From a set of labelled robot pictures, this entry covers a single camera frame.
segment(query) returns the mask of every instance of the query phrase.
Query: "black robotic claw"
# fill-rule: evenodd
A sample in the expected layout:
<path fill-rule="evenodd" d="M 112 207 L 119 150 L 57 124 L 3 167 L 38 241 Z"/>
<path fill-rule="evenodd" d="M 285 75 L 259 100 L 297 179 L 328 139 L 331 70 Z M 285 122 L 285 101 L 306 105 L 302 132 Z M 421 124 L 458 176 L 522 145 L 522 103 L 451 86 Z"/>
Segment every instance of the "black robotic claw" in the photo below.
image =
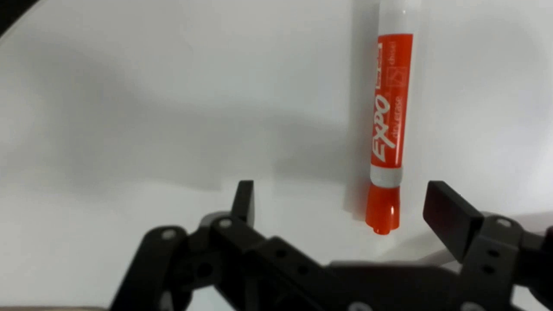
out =
<path fill-rule="evenodd" d="M 425 221 L 461 262 L 452 272 L 420 264 L 319 265 L 281 238 L 252 226 L 254 183 L 240 181 L 231 210 L 211 214 L 192 234 L 145 234 L 112 311 L 186 309 L 192 291 L 214 286 L 242 311 L 515 309 L 515 283 L 551 305 L 553 240 L 501 215 L 482 215 L 442 181 L 430 181 Z"/>

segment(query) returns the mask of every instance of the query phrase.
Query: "red marker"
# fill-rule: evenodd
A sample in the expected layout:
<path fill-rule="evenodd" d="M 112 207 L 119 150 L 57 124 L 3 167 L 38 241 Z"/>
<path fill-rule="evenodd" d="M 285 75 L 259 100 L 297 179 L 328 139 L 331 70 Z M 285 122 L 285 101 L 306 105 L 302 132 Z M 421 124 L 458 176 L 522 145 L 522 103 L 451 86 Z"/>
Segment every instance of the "red marker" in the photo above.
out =
<path fill-rule="evenodd" d="M 399 227 L 401 162 L 418 0 L 380 0 L 370 184 L 364 221 L 378 234 Z"/>

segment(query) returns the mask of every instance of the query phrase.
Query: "dry erase marker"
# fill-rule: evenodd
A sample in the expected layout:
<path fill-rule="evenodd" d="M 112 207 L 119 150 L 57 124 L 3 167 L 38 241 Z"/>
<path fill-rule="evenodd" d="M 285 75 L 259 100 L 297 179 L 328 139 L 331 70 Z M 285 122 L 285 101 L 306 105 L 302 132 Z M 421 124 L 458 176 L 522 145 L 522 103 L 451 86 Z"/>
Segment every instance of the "dry erase marker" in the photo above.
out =
<path fill-rule="evenodd" d="M 370 184 L 364 221 L 378 234 L 399 227 L 401 162 L 418 0 L 380 0 Z"/>

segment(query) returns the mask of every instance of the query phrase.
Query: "table surface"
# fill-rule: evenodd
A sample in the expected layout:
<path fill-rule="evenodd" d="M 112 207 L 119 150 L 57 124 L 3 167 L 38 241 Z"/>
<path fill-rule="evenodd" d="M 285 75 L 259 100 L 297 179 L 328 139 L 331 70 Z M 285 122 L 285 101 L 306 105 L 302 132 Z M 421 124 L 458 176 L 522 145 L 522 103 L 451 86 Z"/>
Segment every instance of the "table surface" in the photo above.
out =
<path fill-rule="evenodd" d="M 243 177 L 259 231 L 323 264 L 440 248 L 428 179 L 553 222 L 551 13 L 423 1 L 402 224 L 376 236 L 357 212 L 375 0 L 39 3 L 0 43 L 0 303 L 107 305 L 148 227 L 195 229 Z"/>

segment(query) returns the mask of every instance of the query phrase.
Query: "white background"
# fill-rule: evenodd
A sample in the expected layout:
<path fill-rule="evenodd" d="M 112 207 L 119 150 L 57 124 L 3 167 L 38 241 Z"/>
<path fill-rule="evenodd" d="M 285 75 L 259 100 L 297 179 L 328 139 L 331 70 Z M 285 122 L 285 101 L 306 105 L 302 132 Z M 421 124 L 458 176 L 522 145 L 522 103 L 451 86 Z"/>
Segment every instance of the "white background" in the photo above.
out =
<path fill-rule="evenodd" d="M 423 1 L 402 226 L 376 236 L 357 219 L 375 0 L 43 1 L 0 43 L 0 303 L 107 305 L 143 231 L 195 229 L 242 177 L 259 231 L 323 264 L 437 250 L 428 179 L 542 227 L 551 15 Z"/>

